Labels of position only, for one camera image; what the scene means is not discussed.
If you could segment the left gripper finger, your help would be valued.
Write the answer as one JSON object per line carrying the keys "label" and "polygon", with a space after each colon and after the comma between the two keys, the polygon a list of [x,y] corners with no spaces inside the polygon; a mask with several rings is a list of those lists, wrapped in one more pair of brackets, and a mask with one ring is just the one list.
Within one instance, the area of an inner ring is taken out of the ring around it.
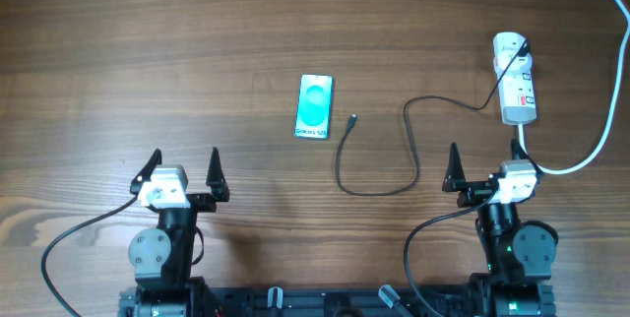
{"label": "left gripper finger", "polygon": [[211,153],[206,186],[211,189],[211,194],[216,202],[229,201],[229,188],[221,168],[220,153],[216,147],[213,147]]}
{"label": "left gripper finger", "polygon": [[151,180],[151,175],[159,164],[162,164],[161,150],[155,149],[147,163],[132,179],[129,189],[132,195],[137,196],[140,193],[143,184]]}

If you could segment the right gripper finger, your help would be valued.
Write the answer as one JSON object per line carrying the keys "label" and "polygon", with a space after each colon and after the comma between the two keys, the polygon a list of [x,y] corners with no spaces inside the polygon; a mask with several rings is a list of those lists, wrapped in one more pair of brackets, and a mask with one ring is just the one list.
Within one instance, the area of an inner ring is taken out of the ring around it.
{"label": "right gripper finger", "polygon": [[524,148],[521,146],[519,140],[517,138],[513,138],[510,143],[511,155],[512,159],[522,159],[528,161],[535,170],[535,177],[537,179],[543,178],[543,171],[540,167],[531,159],[531,157],[526,153]]}
{"label": "right gripper finger", "polygon": [[465,190],[467,181],[462,167],[459,149],[456,143],[452,143],[449,152],[449,161],[442,184],[443,192],[459,192]]}

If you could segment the turquoise screen Galaxy smartphone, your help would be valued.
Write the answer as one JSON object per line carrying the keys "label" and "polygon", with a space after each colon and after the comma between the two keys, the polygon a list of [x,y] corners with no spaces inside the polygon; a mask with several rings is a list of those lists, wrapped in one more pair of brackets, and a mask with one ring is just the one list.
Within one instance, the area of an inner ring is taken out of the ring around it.
{"label": "turquoise screen Galaxy smartphone", "polygon": [[329,138],[334,78],[303,74],[299,84],[294,136],[302,139]]}

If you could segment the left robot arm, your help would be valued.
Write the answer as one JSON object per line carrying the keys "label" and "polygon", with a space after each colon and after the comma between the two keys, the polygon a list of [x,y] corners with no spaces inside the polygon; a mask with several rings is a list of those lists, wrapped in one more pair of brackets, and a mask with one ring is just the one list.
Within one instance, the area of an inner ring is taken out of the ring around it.
{"label": "left robot arm", "polygon": [[200,213],[213,213],[218,202],[229,200],[218,149],[213,149],[206,178],[206,193],[188,194],[188,178],[181,165],[162,163],[155,150],[132,179],[130,193],[141,205],[158,214],[157,226],[134,236],[128,257],[137,286],[120,294],[119,316],[207,316],[224,314],[218,298],[205,280],[193,278],[191,268],[202,255],[194,256]]}

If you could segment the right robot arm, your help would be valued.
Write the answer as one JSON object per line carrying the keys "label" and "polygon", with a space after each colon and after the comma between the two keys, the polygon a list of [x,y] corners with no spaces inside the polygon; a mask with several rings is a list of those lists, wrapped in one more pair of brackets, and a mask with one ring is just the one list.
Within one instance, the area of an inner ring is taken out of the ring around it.
{"label": "right robot arm", "polygon": [[464,305],[470,316],[555,316],[551,266],[559,236],[541,221],[523,222],[518,206],[535,195],[543,177],[519,142],[511,141],[512,158],[485,180],[468,181],[455,143],[442,190],[458,194],[460,209],[477,213],[475,229],[488,272],[470,276]]}

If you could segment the white USB charger adapter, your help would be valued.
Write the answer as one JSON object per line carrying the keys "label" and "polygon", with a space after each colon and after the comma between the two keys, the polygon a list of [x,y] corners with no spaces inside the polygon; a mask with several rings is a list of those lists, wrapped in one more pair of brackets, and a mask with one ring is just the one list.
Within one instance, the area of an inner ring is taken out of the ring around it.
{"label": "white USB charger adapter", "polygon": [[533,58],[529,41],[516,32],[500,32],[493,38],[493,66],[497,76],[505,70],[510,73],[530,72]]}

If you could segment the white power strip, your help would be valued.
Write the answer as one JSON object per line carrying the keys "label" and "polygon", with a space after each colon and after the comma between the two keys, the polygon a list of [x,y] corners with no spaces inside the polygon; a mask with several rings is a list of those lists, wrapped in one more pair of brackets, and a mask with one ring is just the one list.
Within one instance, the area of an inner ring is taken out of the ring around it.
{"label": "white power strip", "polygon": [[498,85],[502,122],[525,125],[536,120],[536,96],[530,72],[510,73],[505,70]]}

